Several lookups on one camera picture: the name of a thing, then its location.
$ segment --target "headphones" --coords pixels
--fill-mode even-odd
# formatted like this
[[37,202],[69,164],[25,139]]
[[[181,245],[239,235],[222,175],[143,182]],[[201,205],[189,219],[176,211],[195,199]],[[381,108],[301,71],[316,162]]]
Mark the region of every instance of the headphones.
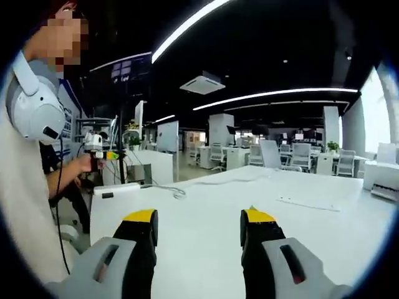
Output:
[[64,107],[57,98],[59,80],[40,60],[27,62],[19,52],[12,64],[15,77],[6,97],[13,127],[26,140],[54,142],[65,125]]

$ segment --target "black ceiling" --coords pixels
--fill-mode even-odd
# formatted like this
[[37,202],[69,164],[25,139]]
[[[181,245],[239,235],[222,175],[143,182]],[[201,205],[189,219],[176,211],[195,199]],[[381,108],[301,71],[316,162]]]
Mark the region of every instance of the black ceiling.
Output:
[[[82,69],[142,52],[155,51],[174,29],[210,1],[100,0],[87,10],[89,51]],[[335,100],[353,103],[356,93],[292,93],[246,99],[192,109],[220,100],[259,92],[307,87],[360,89],[371,67],[380,60],[379,49],[353,7],[323,0],[232,0],[185,32],[150,66],[140,85],[114,85],[109,71],[71,78],[84,106],[106,104],[114,113],[119,100],[128,118],[139,99],[146,101],[145,121],[176,115],[180,126],[204,128],[209,115],[226,109],[268,102]],[[352,55],[347,60],[345,53]],[[197,95],[179,87],[205,70],[222,79],[226,88]],[[264,105],[228,110],[236,125],[318,126],[324,103]],[[342,114],[346,103],[337,104]]]

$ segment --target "white shirt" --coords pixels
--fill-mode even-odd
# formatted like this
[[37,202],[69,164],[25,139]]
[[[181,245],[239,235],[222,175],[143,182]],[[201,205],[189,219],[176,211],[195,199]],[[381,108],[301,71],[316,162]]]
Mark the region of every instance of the white shirt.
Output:
[[[12,126],[6,110],[7,74],[0,93],[0,208],[12,239],[41,282],[67,276],[57,227],[49,206],[38,141],[27,141]],[[64,246],[69,269],[72,259]]]

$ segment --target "air conditioner unit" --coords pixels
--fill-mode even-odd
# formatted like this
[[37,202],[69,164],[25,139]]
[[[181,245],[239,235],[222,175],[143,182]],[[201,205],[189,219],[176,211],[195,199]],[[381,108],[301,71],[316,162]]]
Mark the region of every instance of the air conditioner unit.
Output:
[[203,72],[201,76],[198,76],[193,80],[183,84],[180,89],[199,93],[200,95],[207,95],[225,87],[225,85],[220,83],[220,78],[207,72]]

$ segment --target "white table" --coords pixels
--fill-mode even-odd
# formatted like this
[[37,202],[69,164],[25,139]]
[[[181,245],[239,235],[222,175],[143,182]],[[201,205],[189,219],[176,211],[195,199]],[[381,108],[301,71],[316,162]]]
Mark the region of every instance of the white table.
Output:
[[[363,190],[362,183],[246,166],[171,184],[186,191],[182,200],[156,188],[93,199],[90,238],[93,244],[113,236],[130,212],[156,208],[159,232],[152,298],[242,299],[239,220],[241,209],[253,205],[274,216],[286,237],[295,237],[316,254],[330,279],[353,285],[378,252],[396,211],[394,204]],[[333,204],[341,211],[288,204],[277,200],[281,197],[309,205]]]
[[[201,152],[201,149],[208,149],[209,146],[199,146],[197,150]],[[245,154],[249,154],[249,148],[237,148],[232,146],[222,146],[223,154],[226,156],[226,169],[235,169],[245,166]],[[203,168],[211,169],[217,164],[202,163]]]
[[[283,155],[292,156],[292,151],[290,151],[290,152],[283,152],[283,153],[284,153]],[[311,156],[312,158],[317,158],[317,157],[319,157],[319,155],[320,155],[320,152],[319,152],[319,151],[310,151],[310,156]],[[333,157],[334,160],[338,160],[338,159],[339,159],[339,153],[332,154],[332,157]],[[364,157],[361,157],[361,156],[355,156],[355,160],[358,160],[358,161],[368,161],[369,159],[364,158]]]

